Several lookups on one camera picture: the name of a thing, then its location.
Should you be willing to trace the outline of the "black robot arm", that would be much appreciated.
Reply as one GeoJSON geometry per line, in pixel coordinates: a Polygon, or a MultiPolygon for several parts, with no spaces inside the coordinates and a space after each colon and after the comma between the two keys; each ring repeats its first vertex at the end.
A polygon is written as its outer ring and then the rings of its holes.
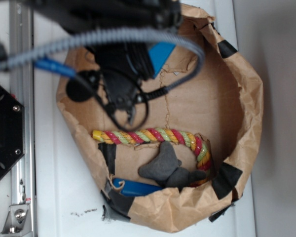
{"type": "MultiPolygon", "coordinates": [[[[180,3],[174,0],[27,0],[25,5],[71,35],[122,27],[176,33],[182,21],[180,3]]],[[[103,109],[112,120],[117,111],[124,112],[125,124],[132,126],[135,105],[147,102],[140,95],[141,82],[161,69],[149,53],[155,47],[155,43],[146,42],[88,46],[100,68],[77,72],[66,85],[68,97],[75,102],[97,98],[99,84],[103,83],[108,99],[103,109]]]]}

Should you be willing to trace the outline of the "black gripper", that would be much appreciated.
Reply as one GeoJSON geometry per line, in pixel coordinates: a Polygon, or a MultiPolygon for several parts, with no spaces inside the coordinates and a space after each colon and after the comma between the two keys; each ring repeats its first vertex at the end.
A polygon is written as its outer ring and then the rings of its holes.
{"type": "Polygon", "coordinates": [[[136,116],[136,104],[145,105],[145,123],[149,114],[148,97],[141,89],[142,81],[152,78],[154,70],[146,43],[110,43],[90,46],[96,64],[99,65],[104,90],[108,100],[104,104],[97,98],[101,107],[113,121],[118,123],[116,112],[127,114],[125,123],[133,123],[136,116]]]}

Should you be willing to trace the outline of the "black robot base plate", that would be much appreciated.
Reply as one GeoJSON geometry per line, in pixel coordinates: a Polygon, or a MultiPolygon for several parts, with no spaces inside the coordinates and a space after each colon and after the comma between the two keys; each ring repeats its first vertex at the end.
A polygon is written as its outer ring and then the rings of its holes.
{"type": "Polygon", "coordinates": [[[24,106],[0,86],[0,180],[24,155],[24,106]]]}

